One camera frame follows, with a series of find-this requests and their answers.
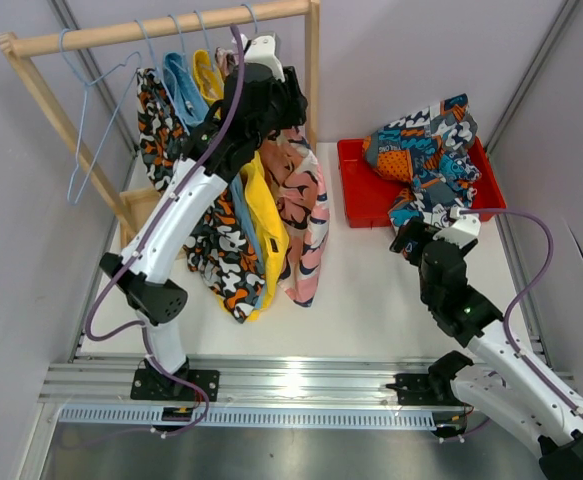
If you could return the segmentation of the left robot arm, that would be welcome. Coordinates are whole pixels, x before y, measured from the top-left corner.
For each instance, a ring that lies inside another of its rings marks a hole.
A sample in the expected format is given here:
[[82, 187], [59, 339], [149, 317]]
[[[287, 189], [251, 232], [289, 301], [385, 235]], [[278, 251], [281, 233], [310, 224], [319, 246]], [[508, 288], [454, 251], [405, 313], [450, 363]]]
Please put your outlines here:
[[306, 121], [307, 99], [292, 66], [247, 62], [226, 78], [224, 96], [186, 141], [171, 184], [140, 233], [101, 270], [138, 314], [153, 388], [168, 400], [187, 390], [187, 362], [176, 317], [188, 294], [170, 278], [178, 252], [203, 214], [250, 161], [265, 138]]

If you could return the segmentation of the blue hanger of pink shorts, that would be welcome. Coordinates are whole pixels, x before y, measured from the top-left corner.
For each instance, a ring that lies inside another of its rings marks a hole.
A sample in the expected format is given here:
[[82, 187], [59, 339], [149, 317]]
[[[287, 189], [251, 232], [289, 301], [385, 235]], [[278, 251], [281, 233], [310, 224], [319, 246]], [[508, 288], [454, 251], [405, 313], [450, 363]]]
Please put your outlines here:
[[241, 6], [244, 7], [248, 11], [250, 18], [251, 18], [251, 22], [253, 24], [253, 29], [254, 29], [253, 36], [257, 37], [259, 34], [259, 23], [258, 23], [257, 15], [255, 14], [255, 12], [250, 4], [242, 3]]

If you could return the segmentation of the light blue wire hanger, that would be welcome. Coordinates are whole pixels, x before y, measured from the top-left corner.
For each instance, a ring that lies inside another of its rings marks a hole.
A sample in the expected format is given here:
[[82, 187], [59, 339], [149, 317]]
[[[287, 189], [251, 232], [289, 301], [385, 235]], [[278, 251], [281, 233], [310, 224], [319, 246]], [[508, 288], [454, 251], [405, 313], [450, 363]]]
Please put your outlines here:
[[72, 32], [71, 28], [61, 30], [58, 47], [62, 59], [81, 84], [83, 92], [77, 126], [79, 145], [75, 147], [75, 166], [66, 193], [68, 204], [76, 206], [88, 183], [95, 179], [101, 153], [106, 149], [112, 133], [122, 138], [128, 150], [136, 148], [122, 107], [131, 95], [136, 71], [143, 66], [144, 59], [142, 53], [135, 50], [124, 60], [103, 70], [89, 49], [77, 49], [73, 53], [69, 51], [67, 35]]

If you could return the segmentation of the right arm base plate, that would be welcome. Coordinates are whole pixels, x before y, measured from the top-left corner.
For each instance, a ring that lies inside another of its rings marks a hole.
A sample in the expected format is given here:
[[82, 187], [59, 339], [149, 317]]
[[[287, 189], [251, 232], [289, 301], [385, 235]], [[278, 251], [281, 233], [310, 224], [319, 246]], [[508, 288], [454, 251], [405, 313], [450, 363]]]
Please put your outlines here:
[[449, 389], [431, 383], [428, 374], [398, 373], [385, 387], [397, 396], [401, 406], [462, 406]]

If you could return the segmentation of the pink patterned shorts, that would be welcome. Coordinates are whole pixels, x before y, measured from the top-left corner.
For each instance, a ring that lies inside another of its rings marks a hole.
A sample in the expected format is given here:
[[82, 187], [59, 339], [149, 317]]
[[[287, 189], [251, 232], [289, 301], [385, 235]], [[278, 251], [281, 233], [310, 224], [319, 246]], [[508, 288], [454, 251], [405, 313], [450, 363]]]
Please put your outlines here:
[[247, 154], [229, 184], [241, 167], [260, 155], [265, 180], [289, 236], [276, 290], [284, 290], [297, 305], [309, 307], [318, 288], [330, 220], [322, 169], [297, 128], [275, 134]]

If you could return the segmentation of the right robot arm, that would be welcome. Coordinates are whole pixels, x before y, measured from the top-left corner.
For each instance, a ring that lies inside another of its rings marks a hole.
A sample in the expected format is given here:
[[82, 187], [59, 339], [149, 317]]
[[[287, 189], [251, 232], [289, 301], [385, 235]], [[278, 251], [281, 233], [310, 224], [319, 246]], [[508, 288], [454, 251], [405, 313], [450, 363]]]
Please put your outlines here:
[[412, 218], [391, 245], [417, 267], [420, 299], [437, 326], [468, 351], [429, 367], [429, 395], [477, 408], [527, 447], [546, 478], [583, 479], [583, 397], [523, 346], [509, 311], [469, 284], [465, 257], [480, 227], [470, 210], [446, 228]]

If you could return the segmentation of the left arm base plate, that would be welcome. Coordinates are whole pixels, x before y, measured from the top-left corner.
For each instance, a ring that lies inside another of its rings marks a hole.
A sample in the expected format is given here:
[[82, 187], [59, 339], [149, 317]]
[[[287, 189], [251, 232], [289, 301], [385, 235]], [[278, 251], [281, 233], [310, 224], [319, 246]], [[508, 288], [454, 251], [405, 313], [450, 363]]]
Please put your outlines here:
[[[208, 396], [210, 402], [217, 400], [221, 374], [218, 370], [189, 369], [185, 371], [186, 380], [200, 389]], [[163, 376], [152, 366], [138, 368], [133, 377], [130, 390], [132, 400], [147, 401], [202, 401], [199, 393], [181, 383], [175, 382]]]

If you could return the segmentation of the blue orange graphic shorts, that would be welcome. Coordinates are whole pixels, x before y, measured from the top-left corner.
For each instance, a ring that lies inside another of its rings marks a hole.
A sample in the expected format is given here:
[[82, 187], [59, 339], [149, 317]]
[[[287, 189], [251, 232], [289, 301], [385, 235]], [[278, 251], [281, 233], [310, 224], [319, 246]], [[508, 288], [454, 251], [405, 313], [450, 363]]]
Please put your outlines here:
[[398, 230], [417, 218], [438, 228], [454, 208], [469, 209], [481, 171], [469, 150], [478, 125], [465, 93], [433, 103], [381, 127], [363, 140], [363, 158], [382, 179], [404, 185], [388, 210]]

